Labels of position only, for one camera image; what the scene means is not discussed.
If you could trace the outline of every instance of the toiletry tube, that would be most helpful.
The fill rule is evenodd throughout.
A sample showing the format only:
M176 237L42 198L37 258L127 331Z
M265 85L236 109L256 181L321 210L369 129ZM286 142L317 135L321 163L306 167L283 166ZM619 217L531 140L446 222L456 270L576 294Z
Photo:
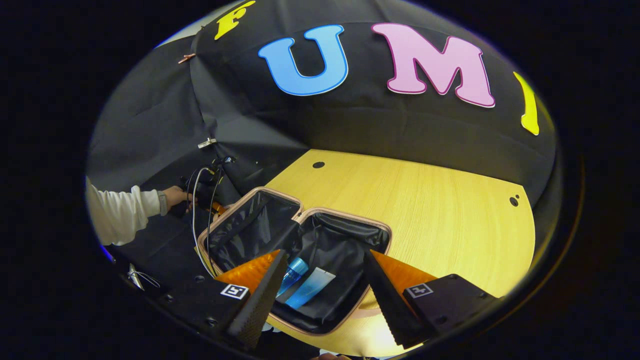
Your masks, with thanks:
M307 280L291 295L285 304L294 309L299 308L311 300L320 290L324 289L334 278L335 275L330 272L326 272L321 268L314 269L314 272L312 272Z
M280 285L280 289L278 290L276 297L282 295L282 293L287 291L287 289L290 288L291 285L300 280L302 275L305 275L307 270L309 270L309 266L304 260L300 258L293 259L293 261L291 261L291 264L289 264L287 272L282 278L282 284Z

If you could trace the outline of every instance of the wooden table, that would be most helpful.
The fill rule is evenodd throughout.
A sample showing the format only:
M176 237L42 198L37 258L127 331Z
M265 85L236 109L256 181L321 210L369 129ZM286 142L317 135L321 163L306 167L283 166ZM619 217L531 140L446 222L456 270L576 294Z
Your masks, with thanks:
M314 168L322 161L324 166ZM388 255L434 276L462 275L495 297L525 275L534 250L531 206L522 186L410 161L309 150L266 185L298 198L391 227ZM518 206L509 198L517 197ZM378 307L370 290L361 309ZM324 336L268 323L315 347L352 356L393 356L382 314L348 318Z

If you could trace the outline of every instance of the open suitcase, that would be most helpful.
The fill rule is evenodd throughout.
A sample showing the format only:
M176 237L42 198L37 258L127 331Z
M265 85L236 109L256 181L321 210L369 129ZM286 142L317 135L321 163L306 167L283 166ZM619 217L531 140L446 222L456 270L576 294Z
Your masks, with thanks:
M369 289L364 252L386 254L391 228L331 209L303 210L298 199L259 187L211 224L208 249L206 239L207 229L198 246L203 257L211 255L217 274L277 249L289 252L289 262L296 257L307 262L309 270L276 298L271 315L302 333L322 335L335 330L362 302ZM285 305L316 267L336 277L299 309Z

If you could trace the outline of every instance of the white sleeve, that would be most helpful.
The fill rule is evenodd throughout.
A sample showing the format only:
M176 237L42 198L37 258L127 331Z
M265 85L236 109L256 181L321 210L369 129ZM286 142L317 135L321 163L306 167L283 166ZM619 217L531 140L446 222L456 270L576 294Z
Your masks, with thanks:
M158 191L141 192L134 186L130 193L98 191L86 178L86 201L95 232L103 245L124 245L144 229L148 217L161 211Z

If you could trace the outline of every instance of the pink letter m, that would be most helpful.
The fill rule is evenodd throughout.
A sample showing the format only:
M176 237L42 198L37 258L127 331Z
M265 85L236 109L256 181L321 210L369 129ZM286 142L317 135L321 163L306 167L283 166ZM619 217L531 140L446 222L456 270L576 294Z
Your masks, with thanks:
M460 38L449 37L442 52L407 25L382 23L371 29L387 39L394 60L396 76L387 82L389 90L400 94L421 94L427 85L418 79L417 65L440 95L449 91L460 70L456 95L471 104L492 108L489 79L486 77L482 51Z

